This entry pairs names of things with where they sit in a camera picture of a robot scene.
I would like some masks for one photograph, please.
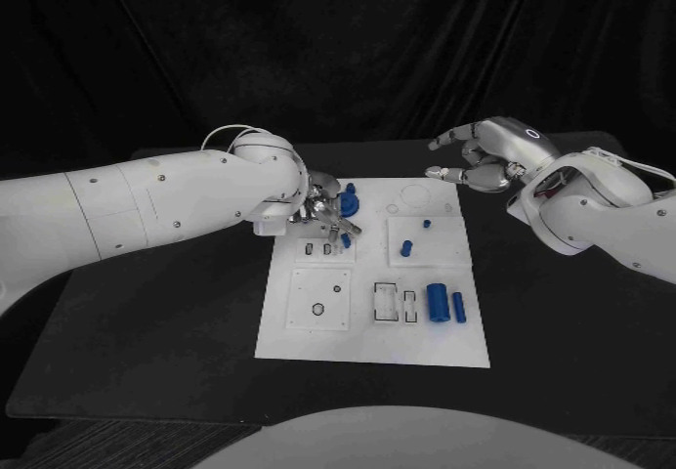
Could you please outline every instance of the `robotic hand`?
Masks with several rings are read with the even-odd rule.
[[[433,150],[464,141],[468,169],[426,170],[426,176],[501,192],[523,182],[507,212],[565,255],[596,245],[629,269],[676,283],[676,190],[651,193],[624,164],[676,182],[661,169],[589,148],[560,156],[546,137],[517,120],[492,117],[451,129]]]
[[[317,219],[334,239],[360,234],[340,216],[338,181],[305,169],[282,137],[247,128],[230,148],[0,182],[0,315],[57,274],[242,220],[256,235]]]

